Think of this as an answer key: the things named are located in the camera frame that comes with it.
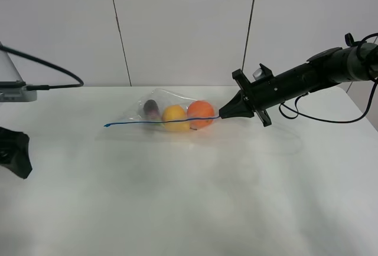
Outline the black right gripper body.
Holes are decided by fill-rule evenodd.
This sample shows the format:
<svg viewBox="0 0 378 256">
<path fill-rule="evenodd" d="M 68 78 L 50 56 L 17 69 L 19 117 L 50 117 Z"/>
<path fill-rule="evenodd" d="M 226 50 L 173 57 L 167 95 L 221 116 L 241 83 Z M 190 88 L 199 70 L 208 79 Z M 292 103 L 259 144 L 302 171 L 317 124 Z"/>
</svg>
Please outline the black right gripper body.
<svg viewBox="0 0 378 256">
<path fill-rule="evenodd" d="M 240 69 L 234 71 L 232 77 L 239 86 L 239 91 L 244 93 L 246 100 L 253 108 L 254 116 L 257 115 L 263 126 L 267 127 L 272 124 L 267 109 L 294 98 L 295 90 L 283 83 L 280 78 L 275 77 L 264 65 L 260 68 L 265 72 L 265 76 L 258 81 L 250 82 Z"/>
</svg>

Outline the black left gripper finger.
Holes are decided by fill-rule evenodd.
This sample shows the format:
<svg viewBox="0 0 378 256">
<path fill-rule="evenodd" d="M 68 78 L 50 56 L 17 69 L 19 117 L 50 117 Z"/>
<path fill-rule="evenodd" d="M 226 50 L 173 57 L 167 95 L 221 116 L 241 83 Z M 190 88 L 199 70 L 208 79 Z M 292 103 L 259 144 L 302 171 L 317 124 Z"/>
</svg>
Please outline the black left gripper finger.
<svg viewBox="0 0 378 256">
<path fill-rule="evenodd" d="M 26 179 L 32 172 L 29 142 L 27 134 L 1 128 L 1 166 L 22 179 Z"/>
</svg>

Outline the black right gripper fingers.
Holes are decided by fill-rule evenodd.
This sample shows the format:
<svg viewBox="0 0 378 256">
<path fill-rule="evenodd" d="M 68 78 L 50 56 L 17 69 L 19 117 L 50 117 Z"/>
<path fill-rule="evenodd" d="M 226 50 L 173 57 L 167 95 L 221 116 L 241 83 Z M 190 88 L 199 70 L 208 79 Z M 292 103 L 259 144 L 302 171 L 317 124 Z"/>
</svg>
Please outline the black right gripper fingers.
<svg viewBox="0 0 378 256">
<path fill-rule="evenodd" d="M 235 117 L 254 117 L 253 108 L 249 105 L 242 91 L 238 91 L 236 95 L 222 108 L 219 109 L 219 116 L 222 119 Z"/>
</svg>

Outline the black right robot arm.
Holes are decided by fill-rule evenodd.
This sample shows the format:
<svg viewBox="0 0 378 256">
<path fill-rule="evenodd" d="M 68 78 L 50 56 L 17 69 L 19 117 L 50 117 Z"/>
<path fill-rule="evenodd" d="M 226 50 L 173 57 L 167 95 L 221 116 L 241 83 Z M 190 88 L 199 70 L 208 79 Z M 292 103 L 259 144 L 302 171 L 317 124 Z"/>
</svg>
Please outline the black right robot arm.
<svg viewBox="0 0 378 256">
<path fill-rule="evenodd" d="M 258 116 L 264 126 L 271 125 L 267 110 L 283 107 L 290 99 L 298 101 L 309 93 L 354 81 L 372 81 L 377 87 L 377 44 L 368 40 L 377 34 L 355 41 L 348 33 L 347 48 L 331 48 L 309 59 L 306 63 L 274 76 L 265 65 L 254 72 L 250 82 L 242 70 L 232 77 L 240 90 L 219 110 L 222 119 Z"/>
</svg>

